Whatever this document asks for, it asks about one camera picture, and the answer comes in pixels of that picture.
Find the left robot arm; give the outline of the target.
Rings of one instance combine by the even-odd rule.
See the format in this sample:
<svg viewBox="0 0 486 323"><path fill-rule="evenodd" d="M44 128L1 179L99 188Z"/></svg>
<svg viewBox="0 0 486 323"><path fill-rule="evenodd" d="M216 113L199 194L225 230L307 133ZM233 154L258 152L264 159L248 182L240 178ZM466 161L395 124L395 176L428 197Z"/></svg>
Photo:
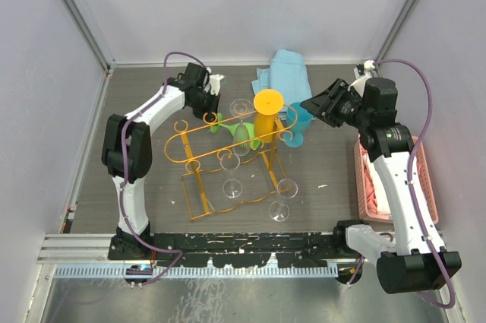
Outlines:
<svg viewBox="0 0 486 323"><path fill-rule="evenodd" d="M147 258L153 245L145 208L145 178L153 163L152 136L170 116L191 108L194 117L213 120L225 78L210 68L190 63L182 73L167 78L141 106L106 123L102 164L117 191L118 226L112 237L110 258Z"/></svg>

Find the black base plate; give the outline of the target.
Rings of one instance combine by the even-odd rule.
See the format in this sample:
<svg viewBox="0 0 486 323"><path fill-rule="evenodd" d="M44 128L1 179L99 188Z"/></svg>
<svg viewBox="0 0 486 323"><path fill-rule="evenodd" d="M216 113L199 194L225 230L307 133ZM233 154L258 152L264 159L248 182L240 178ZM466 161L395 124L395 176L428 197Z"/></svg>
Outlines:
<svg viewBox="0 0 486 323"><path fill-rule="evenodd" d="M177 266L203 268L211 263L216 268L261 268L274 257L278 268L326 267L332 260L359 261L351 250L337 248L331 233L156 233L142 237L158 248L153 252L135 238L117 232L110 241L110 261L154 259L167 267L178 253Z"/></svg>

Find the green plastic wine glass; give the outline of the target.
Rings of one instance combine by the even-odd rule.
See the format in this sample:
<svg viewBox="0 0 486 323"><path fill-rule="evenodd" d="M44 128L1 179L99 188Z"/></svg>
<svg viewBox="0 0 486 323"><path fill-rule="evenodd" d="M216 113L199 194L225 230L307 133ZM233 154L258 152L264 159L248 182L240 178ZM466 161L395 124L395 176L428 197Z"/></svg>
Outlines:
<svg viewBox="0 0 486 323"><path fill-rule="evenodd" d="M257 150L261 146L261 141L255 138L254 124L250 122L240 121L233 125L222 123L223 117L221 113L217 114L218 124L210 126L210 131L216 134L221 128L228 130L232 136L232 143L234 152L237 155L245 155L250 150Z"/></svg>

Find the white cloth in basket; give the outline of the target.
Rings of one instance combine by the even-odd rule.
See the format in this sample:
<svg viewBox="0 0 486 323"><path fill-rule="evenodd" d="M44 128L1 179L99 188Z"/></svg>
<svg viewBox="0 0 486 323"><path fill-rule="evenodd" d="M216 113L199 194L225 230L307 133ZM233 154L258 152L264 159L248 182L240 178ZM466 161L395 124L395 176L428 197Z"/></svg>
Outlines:
<svg viewBox="0 0 486 323"><path fill-rule="evenodd" d="M360 147L360 149L361 159L363 161L364 188L368 210L372 214L391 215L383 183L381 182L374 164L370 162L368 152L363 147Z"/></svg>

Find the clear flute glass back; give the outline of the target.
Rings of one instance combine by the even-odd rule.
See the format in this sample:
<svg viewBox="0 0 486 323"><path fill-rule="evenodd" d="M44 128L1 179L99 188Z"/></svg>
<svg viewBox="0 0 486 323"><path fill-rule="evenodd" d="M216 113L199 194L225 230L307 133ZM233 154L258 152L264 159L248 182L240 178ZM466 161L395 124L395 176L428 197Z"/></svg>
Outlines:
<svg viewBox="0 0 486 323"><path fill-rule="evenodd" d="M233 134L233 152L239 157L245 156L250 151L248 140L250 139L248 129L244 124L244 120L251 115L253 111L253 104L250 100L237 99L230 105L230 113L239 119L239 123Z"/></svg>

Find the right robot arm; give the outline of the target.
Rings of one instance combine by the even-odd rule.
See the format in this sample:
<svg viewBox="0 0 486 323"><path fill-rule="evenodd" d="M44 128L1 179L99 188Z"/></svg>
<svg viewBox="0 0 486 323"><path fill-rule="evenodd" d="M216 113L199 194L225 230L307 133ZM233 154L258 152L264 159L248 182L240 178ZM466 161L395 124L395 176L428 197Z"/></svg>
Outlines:
<svg viewBox="0 0 486 323"><path fill-rule="evenodd" d="M361 220L340 220L333 248L348 258L355 252L374 264L388 294L453 288L451 278L462 267L458 252L447 250L438 233L418 177L419 142L396 121L398 90L394 81L370 78L359 93L336 79L318 95L301 102L331 127L358 129L361 146L383 184L395 231L393 241Z"/></svg>

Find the light blue folded cloth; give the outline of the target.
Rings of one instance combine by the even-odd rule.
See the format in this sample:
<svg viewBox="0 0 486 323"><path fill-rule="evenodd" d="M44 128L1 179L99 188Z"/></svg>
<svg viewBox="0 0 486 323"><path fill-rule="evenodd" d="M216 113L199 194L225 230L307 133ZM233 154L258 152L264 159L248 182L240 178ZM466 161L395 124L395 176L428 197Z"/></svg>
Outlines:
<svg viewBox="0 0 486 323"><path fill-rule="evenodd" d="M278 49L269 68L258 68L257 78L251 82L254 95L261 90L278 91L284 104L300 103L312 97L304 58L301 54Z"/></svg>

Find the pink plastic basket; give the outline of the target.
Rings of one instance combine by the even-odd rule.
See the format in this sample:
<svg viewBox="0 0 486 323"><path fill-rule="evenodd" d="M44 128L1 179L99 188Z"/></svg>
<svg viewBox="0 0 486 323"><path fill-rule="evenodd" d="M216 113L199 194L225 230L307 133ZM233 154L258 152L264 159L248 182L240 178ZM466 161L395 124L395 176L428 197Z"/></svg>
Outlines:
<svg viewBox="0 0 486 323"><path fill-rule="evenodd" d="M359 141L356 141L354 145L354 158L359 218L371 222L392 223L390 214L379 214L377 212L377 199L369 170L365 166L365 154L365 149L360 145ZM439 216L423 145L420 146L416 159L418 163L418 177L428 204L428 210L433 223L437 224Z"/></svg>

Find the clear flute glass front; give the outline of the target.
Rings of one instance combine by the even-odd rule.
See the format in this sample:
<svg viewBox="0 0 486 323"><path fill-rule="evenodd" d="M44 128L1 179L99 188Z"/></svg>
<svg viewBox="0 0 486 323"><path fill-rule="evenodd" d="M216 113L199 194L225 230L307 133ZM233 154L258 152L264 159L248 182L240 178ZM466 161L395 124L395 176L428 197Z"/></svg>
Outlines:
<svg viewBox="0 0 486 323"><path fill-rule="evenodd" d="M289 205L298 194L298 185L292 179L281 179L276 187L276 200L269 206L269 215L276 222L288 219Z"/></svg>

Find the blue plastic wine glass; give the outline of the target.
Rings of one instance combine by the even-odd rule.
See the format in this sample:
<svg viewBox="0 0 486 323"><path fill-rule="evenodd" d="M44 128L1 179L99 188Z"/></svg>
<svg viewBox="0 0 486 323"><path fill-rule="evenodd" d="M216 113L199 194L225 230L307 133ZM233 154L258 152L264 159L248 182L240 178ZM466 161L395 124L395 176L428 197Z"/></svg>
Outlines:
<svg viewBox="0 0 486 323"><path fill-rule="evenodd" d="M303 132L308 129L313 119L312 114L304 109L299 102L292 103L287 108L286 125L290 133L283 134L283 139L288 147L300 147L304 142Z"/></svg>

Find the orange plastic wine glass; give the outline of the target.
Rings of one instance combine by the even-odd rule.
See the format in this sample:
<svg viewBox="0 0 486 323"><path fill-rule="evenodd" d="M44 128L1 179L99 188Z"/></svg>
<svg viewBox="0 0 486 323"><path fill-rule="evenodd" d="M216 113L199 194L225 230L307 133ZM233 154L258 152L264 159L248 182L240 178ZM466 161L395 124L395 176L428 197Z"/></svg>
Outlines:
<svg viewBox="0 0 486 323"><path fill-rule="evenodd" d="M284 106L284 99L277 90L266 89L254 97L254 108L257 111L254 119L254 135L263 143L270 143L274 118Z"/></svg>

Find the clear flute glass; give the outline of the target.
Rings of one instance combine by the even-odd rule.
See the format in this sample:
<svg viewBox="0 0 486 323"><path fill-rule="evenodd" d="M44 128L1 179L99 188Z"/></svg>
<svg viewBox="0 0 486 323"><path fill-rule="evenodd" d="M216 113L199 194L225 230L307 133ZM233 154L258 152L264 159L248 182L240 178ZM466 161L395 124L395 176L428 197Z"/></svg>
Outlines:
<svg viewBox="0 0 486 323"><path fill-rule="evenodd" d="M253 104L250 100L237 99L230 105L230 113L239 119L239 123L233 134L233 152L239 157L245 156L250 151L248 140L250 139L248 129L244 124L244 120L251 115L253 111Z"/></svg>
<svg viewBox="0 0 486 323"><path fill-rule="evenodd" d="M292 179L281 179L276 187L276 200L269 206L269 215L276 222L288 219L289 205L298 194L298 185Z"/></svg>
<svg viewBox="0 0 486 323"><path fill-rule="evenodd" d="M241 161L237 154L225 152L220 159L220 167L225 176L222 185L223 194L229 199L236 199L242 193L242 183L237 179Z"/></svg>

